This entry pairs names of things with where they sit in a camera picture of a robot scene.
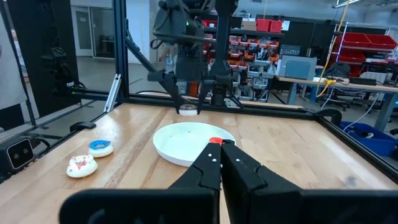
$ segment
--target frosted donut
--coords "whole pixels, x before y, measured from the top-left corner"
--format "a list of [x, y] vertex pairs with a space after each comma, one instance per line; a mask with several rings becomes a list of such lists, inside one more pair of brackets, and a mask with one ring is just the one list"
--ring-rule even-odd
[[110, 141], [97, 140], [88, 145], [88, 154], [93, 157], [104, 157], [113, 152], [113, 147]]
[[191, 104], [181, 105], [178, 113], [182, 116], [195, 116], [198, 115], [198, 108]]
[[92, 174], [98, 167], [92, 155], [73, 156], [69, 160], [67, 175], [73, 178], [82, 178]]

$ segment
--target workbench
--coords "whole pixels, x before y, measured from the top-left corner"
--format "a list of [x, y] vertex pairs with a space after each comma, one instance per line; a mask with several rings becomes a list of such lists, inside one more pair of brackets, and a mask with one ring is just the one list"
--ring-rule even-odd
[[[167, 188], [187, 168], [161, 158], [152, 137], [161, 127], [186, 121], [227, 130], [244, 152], [304, 189], [398, 189], [316, 121], [211, 111], [186, 117], [174, 108], [122, 104], [97, 120], [95, 129], [80, 131], [2, 183], [1, 223], [57, 223], [63, 201], [84, 189]], [[68, 177], [70, 158], [86, 154], [89, 142], [96, 139], [110, 140], [114, 152], [96, 159], [94, 174]], [[229, 223], [223, 194], [220, 206], [221, 222]]]
[[[279, 81], [283, 82], [291, 82], [292, 85], [290, 86], [289, 90], [289, 95], [287, 97], [287, 104], [288, 105], [294, 105], [295, 103], [295, 97], [296, 97], [296, 92], [297, 92], [297, 85], [296, 84], [301, 84], [301, 85], [306, 85], [306, 86], [317, 86], [318, 81], [314, 80], [299, 80], [295, 78], [285, 78], [285, 77], [279, 77], [275, 76], [276, 79]], [[324, 87], [326, 85], [325, 82], [320, 82], [320, 87]], [[337, 87], [340, 89], [352, 89], [352, 90], [368, 90], [372, 92], [378, 92], [378, 93], [385, 93], [387, 95], [387, 99], [384, 101], [383, 106], [380, 110], [379, 116], [377, 117], [376, 124], [374, 127], [380, 131], [384, 131], [384, 129], [387, 126], [388, 120], [392, 114], [392, 111], [396, 107], [396, 101], [398, 101], [398, 88], [394, 87], [388, 87], [388, 86], [382, 86], [382, 85], [359, 85], [359, 84], [352, 84], [349, 83], [347, 85], [344, 85], [342, 83], [335, 83], [334, 85], [330, 86], [331, 88]]]

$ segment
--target blue bin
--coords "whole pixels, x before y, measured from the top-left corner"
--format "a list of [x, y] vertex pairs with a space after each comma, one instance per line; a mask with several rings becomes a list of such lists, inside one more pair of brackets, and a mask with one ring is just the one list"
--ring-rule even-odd
[[[350, 125], [352, 122], [346, 122], [342, 121], [340, 123], [340, 128], [345, 129], [348, 125]], [[391, 152], [394, 150], [396, 146], [396, 140], [383, 132], [373, 128], [372, 126], [369, 126], [367, 124], [362, 124], [362, 123], [356, 123], [352, 125], [356, 128], [356, 131], [350, 131], [346, 129], [346, 133], [348, 133], [350, 136], [354, 137], [357, 141], [362, 143], [364, 146], [366, 146], [368, 149], [372, 150], [374, 153], [376, 153], [379, 156], [390, 156]], [[372, 138], [364, 138], [361, 135], [362, 132], [368, 132], [368, 133], [373, 133]]]

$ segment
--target door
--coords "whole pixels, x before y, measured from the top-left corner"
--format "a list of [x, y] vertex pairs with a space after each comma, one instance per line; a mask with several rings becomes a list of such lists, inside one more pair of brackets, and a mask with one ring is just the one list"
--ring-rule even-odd
[[94, 57], [114, 58], [113, 10], [90, 7]]
[[93, 56], [88, 8], [72, 6], [72, 22], [76, 56]]

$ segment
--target white bowl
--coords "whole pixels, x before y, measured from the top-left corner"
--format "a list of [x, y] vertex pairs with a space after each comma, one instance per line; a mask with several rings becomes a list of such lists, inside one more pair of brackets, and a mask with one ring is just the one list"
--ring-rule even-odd
[[235, 138], [224, 129], [194, 122], [164, 126], [154, 134], [153, 141], [157, 153], [165, 160], [189, 167], [212, 137], [235, 141]]

